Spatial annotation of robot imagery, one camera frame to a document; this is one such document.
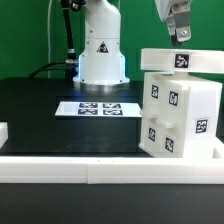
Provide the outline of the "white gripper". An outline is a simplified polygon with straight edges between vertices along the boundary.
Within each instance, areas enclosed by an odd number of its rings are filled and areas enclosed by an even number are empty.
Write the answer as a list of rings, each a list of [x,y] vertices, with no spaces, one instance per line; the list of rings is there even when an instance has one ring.
[[[192,0],[155,0],[162,22],[167,19],[173,46],[180,46],[191,38],[190,4]]]

